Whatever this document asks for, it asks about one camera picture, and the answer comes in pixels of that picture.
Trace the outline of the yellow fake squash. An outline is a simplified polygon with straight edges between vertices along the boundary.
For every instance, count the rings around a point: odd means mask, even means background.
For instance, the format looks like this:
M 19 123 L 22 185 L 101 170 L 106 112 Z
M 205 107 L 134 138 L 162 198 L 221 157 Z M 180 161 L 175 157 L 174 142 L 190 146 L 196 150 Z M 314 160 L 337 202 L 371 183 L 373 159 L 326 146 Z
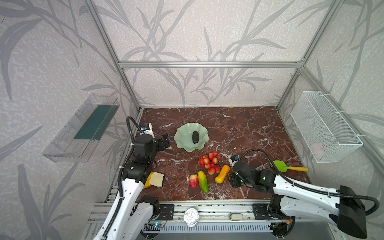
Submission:
M 219 175 L 215 178 L 215 182 L 217 184 L 222 184 L 225 181 L 225 179 L 226 179 L 227 175 L 229 174 L 230 170 L 231 170 L 231 168 L 228 165 L 224 165 L 221 168 L 221 170 L 219 172 Z

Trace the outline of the red fake grape bunch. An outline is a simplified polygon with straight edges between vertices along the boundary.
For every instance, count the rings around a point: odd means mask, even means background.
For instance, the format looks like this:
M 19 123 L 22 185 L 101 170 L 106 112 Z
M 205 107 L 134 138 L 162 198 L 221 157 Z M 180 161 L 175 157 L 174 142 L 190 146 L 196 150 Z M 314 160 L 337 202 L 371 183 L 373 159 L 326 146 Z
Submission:
M 221 160 L 221 156 L 217 151 L 212 151 L 206 155 L 199 157 L 199 165 L 204 167 L 209 175 L 218 174 L 221 171 L 221 167 L 219 166 L 219 161 Z

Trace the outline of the green yellow fake mango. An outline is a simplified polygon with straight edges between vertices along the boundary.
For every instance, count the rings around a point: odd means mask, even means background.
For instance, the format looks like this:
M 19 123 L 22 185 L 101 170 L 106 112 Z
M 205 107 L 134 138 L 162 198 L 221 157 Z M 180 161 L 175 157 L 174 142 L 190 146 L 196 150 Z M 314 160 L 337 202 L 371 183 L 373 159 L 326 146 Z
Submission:
M 198 181 L 202 192 L 207 194 L 209 192 L 209 185 L 207 177 L 203 171 L 198 172 Z

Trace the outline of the red fake strawberry apple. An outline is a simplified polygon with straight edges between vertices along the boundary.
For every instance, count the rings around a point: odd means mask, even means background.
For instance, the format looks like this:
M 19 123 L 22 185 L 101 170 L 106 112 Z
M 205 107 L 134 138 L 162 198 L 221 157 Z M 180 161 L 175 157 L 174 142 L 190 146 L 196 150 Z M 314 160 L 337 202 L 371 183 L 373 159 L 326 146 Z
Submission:
M 199 177 L 197 175 L 191 175 L 189 177 L 190 186 L 196 188 L 199 183 Z

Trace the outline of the dark avocado fake fruit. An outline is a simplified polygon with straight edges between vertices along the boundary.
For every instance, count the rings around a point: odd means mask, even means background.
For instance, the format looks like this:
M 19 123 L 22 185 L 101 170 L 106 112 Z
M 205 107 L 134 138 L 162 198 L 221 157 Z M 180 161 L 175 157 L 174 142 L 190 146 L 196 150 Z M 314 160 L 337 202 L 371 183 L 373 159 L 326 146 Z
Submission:
M 192 134 L 192 141 L 193 141 L 193 144 L 197 144 L 200 140 L 200 134 L 198 131 L 193 131 L 193 134 Z

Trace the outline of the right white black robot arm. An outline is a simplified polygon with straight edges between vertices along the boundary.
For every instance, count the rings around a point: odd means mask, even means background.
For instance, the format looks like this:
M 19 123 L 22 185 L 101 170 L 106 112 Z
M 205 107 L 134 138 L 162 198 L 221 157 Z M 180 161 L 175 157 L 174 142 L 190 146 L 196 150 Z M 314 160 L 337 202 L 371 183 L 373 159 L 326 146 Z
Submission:
M 248 187 L 255 192 L 271 194 L 268 204 L 253 204 L 257 220 L 282 220 L 271 224 L 272 234 L 284 238 L 300 217 L 320 220 L 336 226 L 343 233 L 366 239 L 366 217 L 380 207 L 380 202 L 369 196 L 357 195 L 351 188 L 338 189 L 314 186 L 283 175 L 269 154 L 272 170 L 256 170 L 243 162 L 243 157 L 231 156 L 232 173 L 228 175 L 233 188 Z

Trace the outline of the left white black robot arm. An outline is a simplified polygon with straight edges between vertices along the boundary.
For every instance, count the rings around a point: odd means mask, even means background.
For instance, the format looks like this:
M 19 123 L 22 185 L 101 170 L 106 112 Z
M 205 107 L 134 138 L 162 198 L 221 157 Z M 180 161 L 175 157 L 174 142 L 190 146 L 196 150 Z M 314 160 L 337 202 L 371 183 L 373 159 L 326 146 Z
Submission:
M 170 148 L 168 135 L 155 138 L 151 124 L 139 126 L 126 118 L 132 148 L 118 174 L 118 195 L 108 216 L 94 237 L 96 240 L 135 240 L 146 223 L 159 215 L 156 197 L 138 200 L 153 167 L 158 152 Z

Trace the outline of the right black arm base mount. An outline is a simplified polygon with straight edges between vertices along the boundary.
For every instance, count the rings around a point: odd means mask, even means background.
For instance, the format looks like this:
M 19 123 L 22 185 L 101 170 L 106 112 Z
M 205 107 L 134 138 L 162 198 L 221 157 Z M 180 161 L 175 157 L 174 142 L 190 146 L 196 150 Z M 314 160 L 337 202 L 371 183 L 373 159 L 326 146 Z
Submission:
M 266 204 L 252 204 L 253 213 L 256 220 L 282 220 L 288 221 L 295 218 L 289 217 L 282 212 L 283 196 L 273 195 Z

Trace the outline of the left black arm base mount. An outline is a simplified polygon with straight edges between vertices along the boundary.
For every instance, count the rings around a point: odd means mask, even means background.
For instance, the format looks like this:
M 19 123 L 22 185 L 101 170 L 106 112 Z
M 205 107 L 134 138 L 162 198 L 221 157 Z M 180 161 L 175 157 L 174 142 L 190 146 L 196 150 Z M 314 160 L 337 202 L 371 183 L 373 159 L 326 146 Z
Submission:
M 168 221 L 173 220 L 175 205 L 161 204 L 158 197 L 144 196 L 139 201 L 140 204 L 147 203 L 153 207 L 149 221 Z

